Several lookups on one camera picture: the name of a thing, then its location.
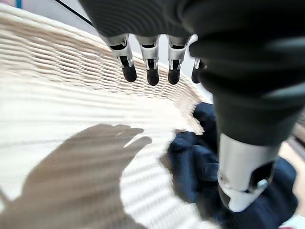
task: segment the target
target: dark blue garment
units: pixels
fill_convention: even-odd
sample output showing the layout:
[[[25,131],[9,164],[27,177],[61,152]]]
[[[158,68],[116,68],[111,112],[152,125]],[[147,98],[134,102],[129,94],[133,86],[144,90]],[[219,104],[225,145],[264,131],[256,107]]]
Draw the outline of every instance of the dark blue garment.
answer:
[[[296,171],[279,158],[269,187],[243,212],[233,213],[220,200],[217,184],[217,130],[213,105],[201,103],[193,113],[205,130],[203,135],[178,133],[168,149],[178,194],[196,203],[204,215],[223,228],[277,229],[294,214],[297,198],[292,193]]]

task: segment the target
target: wicker basket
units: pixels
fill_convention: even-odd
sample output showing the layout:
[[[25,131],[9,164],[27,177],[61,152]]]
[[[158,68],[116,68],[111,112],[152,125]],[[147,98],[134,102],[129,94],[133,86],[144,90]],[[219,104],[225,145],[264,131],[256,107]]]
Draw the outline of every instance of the wicker basket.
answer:
[[[124,79],[99,37],[0,4],[0,228],[212,228],[172,187],[166,150],[205,99],[160,66]]]

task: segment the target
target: black cable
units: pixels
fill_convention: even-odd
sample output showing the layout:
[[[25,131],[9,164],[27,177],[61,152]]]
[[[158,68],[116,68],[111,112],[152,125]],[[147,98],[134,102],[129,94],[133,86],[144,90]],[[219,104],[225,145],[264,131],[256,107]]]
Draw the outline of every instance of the black cable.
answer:
[[[71,7],[67,6],[65,3],[63,3],[60,0],[55,0],[56,2],[58,2],[60,5],[62,5],[64,8],[66,8],[67,10],[69,10],[70,12],[74,13],[76,16],[78,16],[79,18],[83,19],[85,22],[87,22],[89,25],[93,26],[92,22],[89,21],[88,19],[86,19],[84,16],[82,16],[81,14],[79,14],[78,12],[76,12],[74,9],[72,9]]]

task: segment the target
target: navy blue cloth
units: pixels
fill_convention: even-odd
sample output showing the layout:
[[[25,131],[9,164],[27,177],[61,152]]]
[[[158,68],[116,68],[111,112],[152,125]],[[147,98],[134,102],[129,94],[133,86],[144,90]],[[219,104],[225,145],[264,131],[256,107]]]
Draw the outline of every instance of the navy blue cloth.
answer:
[[[292,193],[296,171],[279,158],[269,187],[246,210],[233,213],[221,203],[218,184],[216,119],[212,104],[200,103],[193,113],[204,129],[203,135],[178,133],[168,155],[177,193],[196,203],[203,215],[211,216],[223,228],[277,229],[292,217],[297,198]]]

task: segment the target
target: robotic hand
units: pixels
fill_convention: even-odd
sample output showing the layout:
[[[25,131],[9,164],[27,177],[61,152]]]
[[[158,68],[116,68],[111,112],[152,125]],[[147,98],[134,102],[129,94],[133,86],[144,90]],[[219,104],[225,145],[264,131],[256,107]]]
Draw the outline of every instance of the robotic hand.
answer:
[[[129,33],[141,45],[150,85],[158,83],[159,35],[168,35],[169,82],[176,84],[188,39],[197,34],[192,80],[213,93],[220,195],[231,211],[243,211],[270,183],[305,103],[305,1],[80,2],[129,82],[136,80]]]

